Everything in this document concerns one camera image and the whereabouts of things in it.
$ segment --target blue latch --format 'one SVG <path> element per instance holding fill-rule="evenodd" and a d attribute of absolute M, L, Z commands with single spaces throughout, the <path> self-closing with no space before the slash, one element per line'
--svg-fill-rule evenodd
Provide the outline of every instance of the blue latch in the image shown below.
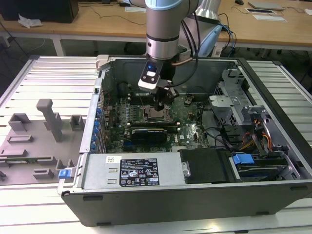
<path fill-rule="evenodd" d="M 254 159 L 250 154 L 237 154 L 232 157 L 235 165 L 236 164 L 254 164 Z"/>
<path fill-rule="evenodd" d="M 59 174 L 58 174 L 58 178 L 59 179 L 70 179 L 70 174 L 71 174 L 72 170 L 71 169 L 63 169 L 60 170 Z"/>

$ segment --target laptop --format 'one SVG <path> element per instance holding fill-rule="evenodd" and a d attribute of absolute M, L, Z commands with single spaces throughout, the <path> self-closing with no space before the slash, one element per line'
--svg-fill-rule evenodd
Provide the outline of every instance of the laptop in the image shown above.
<path fill-rule="evenodd" d="M 284 10 L 284 8 L 281 5 L 271 2 L 249 1 L 248 4 L 255 9 L 277 10 L 277 11 Z"/>

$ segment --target floor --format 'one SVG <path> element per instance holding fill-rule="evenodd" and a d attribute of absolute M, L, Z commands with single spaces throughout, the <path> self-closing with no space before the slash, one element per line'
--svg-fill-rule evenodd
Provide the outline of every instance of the floor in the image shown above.
<path fill-rule="evenodd" d="M 22 49 L 30 55 L 50 55 L 55 56 L 56 52 L 51 40 L 49 39 L 29 39 L 16 38 Z M 0 50 L 0 95 L 10 85 L 14 77 L 18 74 L 23 65 L 27 62 L 27 57 L 17 46 L 14 40 L 10 42 L 8 49 Z M 98 54 L 124 55 L 124 42 L 98 42 Z M 92 41 L 86 40 L 64 40 L 63 46 L 68 56 L 94 56 L 94 45 Z M 144 43 L 131 43 L 128 47 L 129 54 L 144 53 Z M 223 57 L 227 57 L 229 49 L 223 53 Z M 236 48 L 236 52 L 231 57 L 245 58 L 247 60 L 264 60 L 261 58 L 263 50 L 247 48 Z M 306 51 L 286 51 L 283 50 L 278 54 L 276 50 L 272 50 L 265 60 L 280 61 L 297 80 L 301 80 L 307 73 L 312 64 L 312 52 Z M 303 86 L 309 89 L 312 85 L 312 77 L 306 75 Z"/>

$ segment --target white table leg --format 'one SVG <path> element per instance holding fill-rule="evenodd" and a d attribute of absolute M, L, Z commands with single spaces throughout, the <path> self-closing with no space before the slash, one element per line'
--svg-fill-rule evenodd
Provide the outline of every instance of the white table leg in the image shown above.
<path fill-rule="evenodd" d="M 213 53 L 211 54 L 211 57 L 215 57 L 215 58 L 218 58 L 221 56 L 221 52 L 222 52 L 222 49 L 223 49 L 223 43 L 216 43 L 214 45 L 214 50 L 213 50 Z"/>
<path fill-rule="evenodd" d="M 57 56 L 66 56 L 66 52 L 62 46 L 61 39 L 52 39 Z"/>
<path fill-rule="evenodd" d="M 4 48 L 10 47 L 10 43 L 8 42 L 7 38 L 4 36 L 0 36 L 0 43 L 4 46 Z"/>

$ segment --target white sticker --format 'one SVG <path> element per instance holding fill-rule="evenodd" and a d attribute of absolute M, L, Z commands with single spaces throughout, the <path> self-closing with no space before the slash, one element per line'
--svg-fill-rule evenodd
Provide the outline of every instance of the white sticker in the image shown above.
<path fill-rule="evenodd" d="M 120 163 L 121 156 L 107 156 L 106 163 Z"/>
<path fill-rule="evenodd" d="M 158 181 L 158 178 L 150 178 L 149 181 Z"/>

